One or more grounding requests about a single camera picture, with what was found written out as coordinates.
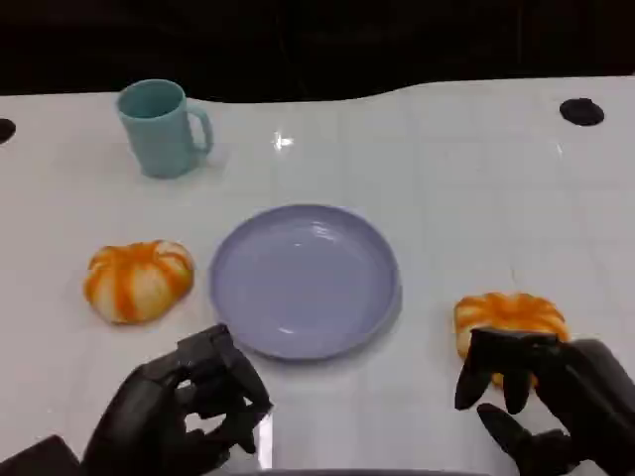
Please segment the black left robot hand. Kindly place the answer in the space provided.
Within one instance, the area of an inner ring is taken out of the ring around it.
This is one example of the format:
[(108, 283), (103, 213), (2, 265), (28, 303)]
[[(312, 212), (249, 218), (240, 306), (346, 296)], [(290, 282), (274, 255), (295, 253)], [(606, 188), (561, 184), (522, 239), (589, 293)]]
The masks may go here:
[(204, 475), (233, 446), (255, 453), (254, 430), (271, 408), (227, 326), (214, 325), (124, 380), (80, 466), (88, 475)]

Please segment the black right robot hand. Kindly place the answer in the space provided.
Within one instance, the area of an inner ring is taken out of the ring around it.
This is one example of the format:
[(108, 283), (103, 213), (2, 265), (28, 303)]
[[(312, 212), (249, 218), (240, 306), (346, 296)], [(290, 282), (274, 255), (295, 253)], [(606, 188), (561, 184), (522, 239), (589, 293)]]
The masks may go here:
[[(562, 429), (533, 434), (514, 419), (530, 394)], [(607, 475), (634, 472), (634, 383), (596, 339), (475, 328), (454, 406), (476, 408), (522, 475), (567, 475), (583, 461)]]

